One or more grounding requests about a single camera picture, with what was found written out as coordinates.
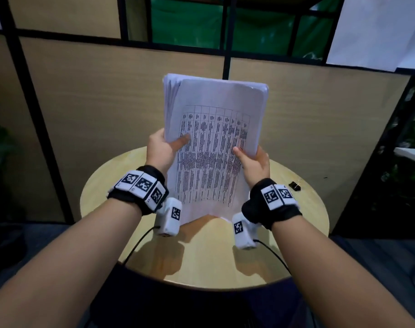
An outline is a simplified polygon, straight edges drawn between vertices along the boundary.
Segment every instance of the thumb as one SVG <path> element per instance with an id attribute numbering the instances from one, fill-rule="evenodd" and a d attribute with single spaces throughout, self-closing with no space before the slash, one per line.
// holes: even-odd
<path id="1" fill-rule="evenodd" d="M 236 146 L 232 149 L 233 154 L 241 161 L 243 167 L 245 167 L 250 160 L 250 158 L 245 154 L 242 150 L 237 148 Z"/>
<path id="2" fill-rule="evenodd" d="M 189 140 L 190 139 L 191 139 L 191 135 L 187 133 L 187 134 L 181 136 L 180 138 L 177 138 L 173 142 L 169 143 L 169 145 L 171 146 L 171 148 L 172 148 L 172 150 L 174 152 L 177 152 L 184 145 L 186 145 L 187 143 L 189 143 Z"/>

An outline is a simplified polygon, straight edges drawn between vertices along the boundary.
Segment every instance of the hand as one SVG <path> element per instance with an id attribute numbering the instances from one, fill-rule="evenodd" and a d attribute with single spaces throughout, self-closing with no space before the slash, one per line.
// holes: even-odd
<path id="1" fill-rule="evenodd" d="M 173 142 L 167 143 L 165 141 L 165 129 L 160 129 L 150 135 L 150 138 L 148 139 L 147 161 L 145 164 L 157 168 L 166 177 L 166 173 L 174 161 L 175 154 L 179 149 L 186 145 L 190 139 L 191 137 L 187 133 Z"/>
<path id="2" fill-rule="evenodd" d="M 245 181 L 250 189 L 252 189 L 260 180 L 270 178 L 270 158 L 261 146 L 258 146 L 254 159 L 248 157 L 247 154 L 238 147 L 233 148 L 233 154 L 241 161 L 244 169 Z"/>

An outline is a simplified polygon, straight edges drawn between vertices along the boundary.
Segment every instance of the forearm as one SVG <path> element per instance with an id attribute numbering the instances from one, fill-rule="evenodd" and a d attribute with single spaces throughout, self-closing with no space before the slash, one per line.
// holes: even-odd
<path id="1" fill-rule="evenodd" d="M 0 290 L 0 327 L 74 327 L 136 229 L 135 204 L 108 199 Z"/>
<path id="2" fill-rule="evenodd" d="M 302 216 L 275 222 L 294 281 L 327 327 L 415 327 L 415 320 L 360 264 Z"/>

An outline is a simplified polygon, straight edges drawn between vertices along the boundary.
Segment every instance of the light wood tabletop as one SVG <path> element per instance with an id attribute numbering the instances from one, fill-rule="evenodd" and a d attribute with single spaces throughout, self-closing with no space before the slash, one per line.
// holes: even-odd
<path id="1" fill-rule="evenodd" d="M 107 161 L 90 176 L 80 199 L 81 216 L 106 200 L 107 190 L 121 176 L 145 164 L 146 147 L 133 149 Z M 304 217 L 326 236 L 329 218 L 323 201 L 296 173 L 270 160 L 271 178 L 278 184 L 299 183 L 291 190 Z M 124 261 L 142 235 L 154 225 L 155 215 L 142 218 L 119 261 Z M 273 235 L 263 227 L 259 239 L 281 255 Z M 180 226 L 176 237 L 160 237 L 150 232 L 131 255 L 127 268 L 150 278 L 182 287 L 204 290 L 236 290 L 260 287 L 289 275 L 279 260 L 259 244 L 252 250 L 235 247 L 232 224 L 206 215 Z"/>

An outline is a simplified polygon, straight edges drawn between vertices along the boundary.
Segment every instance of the dark floor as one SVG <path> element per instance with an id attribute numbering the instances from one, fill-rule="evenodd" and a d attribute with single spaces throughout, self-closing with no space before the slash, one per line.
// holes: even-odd
<path id="1" fill-rule="evenodd" d="M 0 287 L 66 225 L 24 225 L 26 257 L 0 272 Z M 415 241 L 333 240 L 369 270 L 415 317 Z M 116 265 L 83 327 L 313 327 L 309 309 L 291 279 L 243 292 L 203 292 L 165 285 Z"/>

